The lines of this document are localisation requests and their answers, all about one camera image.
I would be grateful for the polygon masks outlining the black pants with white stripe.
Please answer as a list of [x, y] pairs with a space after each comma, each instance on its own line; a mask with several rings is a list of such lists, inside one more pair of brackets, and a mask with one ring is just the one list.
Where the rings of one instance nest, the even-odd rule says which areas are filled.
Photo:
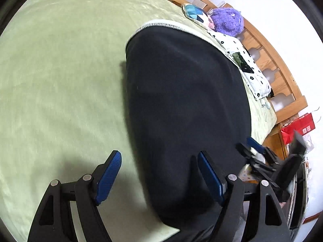
[[245, 164], [236, 145], [251, 134], [237, 66], [202, 35], [176, 22], [150, 22], [126, 45], [131, 130], [153, 209], [174, 228], [215, 224], [215, 203], [198, 170], [206, 151], [226, 174]]

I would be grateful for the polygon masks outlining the red box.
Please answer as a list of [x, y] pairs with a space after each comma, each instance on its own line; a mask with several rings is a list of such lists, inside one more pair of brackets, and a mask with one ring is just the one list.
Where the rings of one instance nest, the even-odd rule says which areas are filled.
[[312, 113], [306, 113], [301, 117], [298, 117], [294, 121], [288, 123], [280, 129], [282, 140], [285, 145], [290, 144], [294, 139], [295, 132], [298, 132], [301, 136], [311, 132], [315, 129], [315, 123]]

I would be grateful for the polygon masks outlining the white black-dotted pillow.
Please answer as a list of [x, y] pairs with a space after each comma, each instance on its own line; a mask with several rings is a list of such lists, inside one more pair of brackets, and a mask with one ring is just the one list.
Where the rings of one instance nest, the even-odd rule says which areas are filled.
[[256, 100], [269, 97], [272, 87], [248, 50], [239, 39], [210, 30], [209, 34], [219, 43], [226, 55], [238, 65], [242, 78]]

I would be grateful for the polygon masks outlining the black phone on pillow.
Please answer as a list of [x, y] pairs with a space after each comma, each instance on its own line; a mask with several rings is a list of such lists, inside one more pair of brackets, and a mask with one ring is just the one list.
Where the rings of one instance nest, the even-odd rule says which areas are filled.
[[252, 63], [253, 60], [249, 54], [245, 54], [245, 52], [242, 54], [240, 52], [235, 52], [232, 56], [243, 72], [250, 74], [254, 73], [254, 69], [250, 67], [250, 63]]

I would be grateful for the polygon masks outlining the green plush bed blanket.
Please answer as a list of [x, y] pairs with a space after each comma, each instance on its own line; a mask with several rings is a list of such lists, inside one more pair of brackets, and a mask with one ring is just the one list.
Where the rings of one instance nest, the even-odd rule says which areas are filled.
[[125, 45], [145, 22], [197, 31], [167, 0], [27, 0], [1, 35], [1, 220], [26, 241], [50, 181], [75, 181], [119, 150], [99, 207], [114, 241], [163, 241], [126, 125]]

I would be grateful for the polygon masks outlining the purple plush toy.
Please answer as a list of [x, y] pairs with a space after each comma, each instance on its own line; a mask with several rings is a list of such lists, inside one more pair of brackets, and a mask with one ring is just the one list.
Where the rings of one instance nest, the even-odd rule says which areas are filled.
[[236, 37], [244, 30], [244, 18], [234, 8], [213, 9], [210, 18], [214, 22], [214, 31]]

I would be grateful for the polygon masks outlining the blue geometric cushion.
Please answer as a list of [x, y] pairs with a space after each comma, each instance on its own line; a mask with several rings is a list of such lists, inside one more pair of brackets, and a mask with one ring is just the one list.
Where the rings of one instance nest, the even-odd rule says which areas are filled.
[[186, 3], [182, 5], [182, 11], [186, 18], [192, 20], [194, 23], [203, 27], [204, 29], [215, 28], [213, 20], [200, 7]]

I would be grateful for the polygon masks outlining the wooden bed frame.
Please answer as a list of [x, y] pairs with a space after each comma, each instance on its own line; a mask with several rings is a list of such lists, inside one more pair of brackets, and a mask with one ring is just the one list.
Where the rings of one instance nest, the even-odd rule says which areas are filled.
[[[189, 3], [187, 0], [168, 1], [177, 6]], [[215, 5], [210, 0], [197, 1], [201, 1], [202, 9], [207, 13], [217, 7], [233, 8], [225, 2]], [[271, 98], [270, 101], [273, 104], [277, 122], [264, 143], [272, 148], [280, 158], [285, 159], [288, 156], [288, 151], [280, 129], [298, 117], [298, 113], [308, 106], [307, 100], [302, 95], [291, 72], [278, 52], [265, 36], [246, 18], [244, 18], [244, 30], [238, 37], [252, 55], [255, 63], [268, 79], [273, 89], [274, 98]]]

